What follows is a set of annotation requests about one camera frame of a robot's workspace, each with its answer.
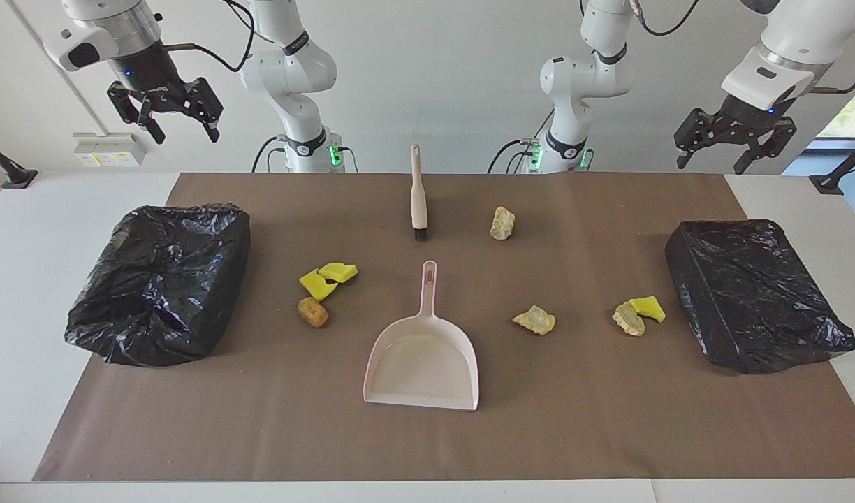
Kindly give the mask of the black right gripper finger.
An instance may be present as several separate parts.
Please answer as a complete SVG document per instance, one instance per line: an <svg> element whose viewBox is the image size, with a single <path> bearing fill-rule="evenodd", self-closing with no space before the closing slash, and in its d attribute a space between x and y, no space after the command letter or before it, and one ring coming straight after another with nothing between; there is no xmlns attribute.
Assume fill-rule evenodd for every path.
<svg viewBox="0 0 855 503"><path fill-rule="evenodd" d="M190 102L191 117L201 123L211 143L216 143L220 133L218 121L224 107L205 78L186 84L186 95Z"/></svg>
<svg viewBox="0 0 855 503"><path fill-rule="evenodd" d="M166 134L153 117L156 112L155 102L149 94L130 90L120 82L113 82L108 88L108 98L125 124L136 124L150 134L156 144L163 144Z"/></svg>

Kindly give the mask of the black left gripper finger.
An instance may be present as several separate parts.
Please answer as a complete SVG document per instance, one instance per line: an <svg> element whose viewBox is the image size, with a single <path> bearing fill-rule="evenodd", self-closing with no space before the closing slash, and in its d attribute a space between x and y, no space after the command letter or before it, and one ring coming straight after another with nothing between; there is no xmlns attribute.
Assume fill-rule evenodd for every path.
<svg viewBox="0 0 855 503"><path fill-rule="evenodd" d="M674 133L675 146L680 150L676 159L677 169L686 169L695 152L716 144L716 124L721 118L718 112L705 112L701 108L689 112Z"/></svg>
<svg viewBox="0 0 855 503"><path fill-rule="evenodd" d="M738 143L747 144L747 150L734 163L735 175L743 175L751 163L763 157L777 157L794 136L797 127L792 120L778 120L765 131L740 125L734 136Z"/></svg>

